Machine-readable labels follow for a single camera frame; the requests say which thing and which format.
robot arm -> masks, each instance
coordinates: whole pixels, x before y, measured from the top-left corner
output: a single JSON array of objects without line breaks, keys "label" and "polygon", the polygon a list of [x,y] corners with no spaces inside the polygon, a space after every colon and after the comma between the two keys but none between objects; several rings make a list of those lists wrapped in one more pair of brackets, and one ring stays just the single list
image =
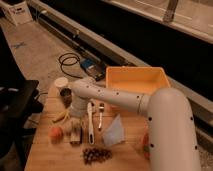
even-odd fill
[{"label": "robot arm", "polygon": [[201,171],[190,104],[180,91],[162,88],[153,95],[111,90],[95,85],[92,78],[74,82],[71,114],[86,114],[90,98],[148,117],[152,171]]}]

cable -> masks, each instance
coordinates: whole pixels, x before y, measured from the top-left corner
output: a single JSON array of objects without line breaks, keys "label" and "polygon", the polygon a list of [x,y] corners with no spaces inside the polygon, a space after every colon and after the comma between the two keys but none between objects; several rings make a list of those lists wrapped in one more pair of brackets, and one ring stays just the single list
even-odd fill
[{"label": "cable", "polygon": [[35,125],[38,125],[38,122],[36,122],[36,121],[34,121],[34,120],[32,120],[32,119],[27,119],[29,122],[32,122],[33,124],[35,124]]},{"label": "cable", "polygon": [[[66,63],[66,61],[69,60],[69,59],[75,59],[75,61],[72,62],[72,63]],[[60,63],[60,69],[61,69],[61,71],[62,71],[64,74],[66,74],[66,75],[68,75],[68,76],[70,76],[70,77],[73,77],[73,78],[83,78],[83,77],[80,77],[80,76],[77,76],[77,75],[69,74],[69,73],[67,73],[67,72],[63,69],[63,66],[73,66],[73,65],[75,65],[75,64],[77,64],[77,63],[80,63],[80,57],[79,57],[77,54],[71,53],[71,52],[70,52],[70,53],[65,53],[65,54],[59,56],[58,61],[59,61],[59,63]]]},{"label": "cable", "polygon": [[38,94],[37,97],[36,97],[35,99],[38,100],[39,97],[40,97],[41,95],[44,95],[44,94],[48,94],[48,92],[43,92],[43,93]]}]

